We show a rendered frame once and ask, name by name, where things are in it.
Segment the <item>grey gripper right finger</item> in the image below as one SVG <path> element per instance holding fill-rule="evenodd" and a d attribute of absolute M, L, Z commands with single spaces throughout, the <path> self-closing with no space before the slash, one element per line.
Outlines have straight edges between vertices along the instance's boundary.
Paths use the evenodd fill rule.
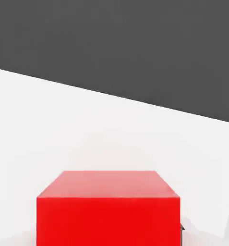
<path fill-rule="evenodd" d="M 221 238 L 198 230 L 187 217 L 183 217 L 181 223 L 184 227 L 182 246 L 225 246 Z"/>

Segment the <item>small red cube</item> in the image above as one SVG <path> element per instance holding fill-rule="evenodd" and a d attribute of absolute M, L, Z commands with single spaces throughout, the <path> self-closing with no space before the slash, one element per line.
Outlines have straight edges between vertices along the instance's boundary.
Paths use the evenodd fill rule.
<path fill-rule="evenodd" d="M 36 246 L 182 246 L 181 200 L 155 171 L 64 171 L 36 199 Z"/>

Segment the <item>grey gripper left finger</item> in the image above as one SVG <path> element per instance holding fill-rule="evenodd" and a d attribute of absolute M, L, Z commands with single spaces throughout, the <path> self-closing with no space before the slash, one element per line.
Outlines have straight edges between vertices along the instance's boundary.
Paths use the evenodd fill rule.
<path fill-rule="evenodd" d="M 36 225 L 22 230 L 15 239 L 15 246 L 36 246 Z"/>

